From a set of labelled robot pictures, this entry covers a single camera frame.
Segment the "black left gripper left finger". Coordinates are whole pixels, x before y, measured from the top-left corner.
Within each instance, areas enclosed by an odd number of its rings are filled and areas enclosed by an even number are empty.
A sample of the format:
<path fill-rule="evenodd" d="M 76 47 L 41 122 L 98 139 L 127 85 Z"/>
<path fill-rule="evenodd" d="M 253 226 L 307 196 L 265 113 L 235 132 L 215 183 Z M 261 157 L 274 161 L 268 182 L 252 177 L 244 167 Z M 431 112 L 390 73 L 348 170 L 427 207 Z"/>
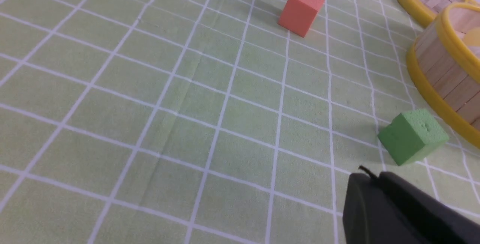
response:
<path fill-rule="evenodd" d="M 413 185 L 394 174 L 379 175 L 367 167 L 349 176 L 343 207 L 348 244 L 411 244 L 412 228 L 395 200 L 404 203 Z"/>

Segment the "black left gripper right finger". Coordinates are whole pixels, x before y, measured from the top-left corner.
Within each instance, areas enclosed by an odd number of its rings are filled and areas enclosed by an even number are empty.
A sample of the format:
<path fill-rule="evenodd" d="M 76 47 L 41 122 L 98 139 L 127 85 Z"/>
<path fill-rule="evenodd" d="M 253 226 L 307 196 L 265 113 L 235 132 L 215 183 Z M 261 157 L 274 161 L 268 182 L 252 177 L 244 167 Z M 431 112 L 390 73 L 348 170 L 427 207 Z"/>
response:
<path fill-rule="evenodd" d="M 396 174 L 381 172 L 379 187 L 429 244 L 479 243 L 479 224 L 439 203 Z"/>

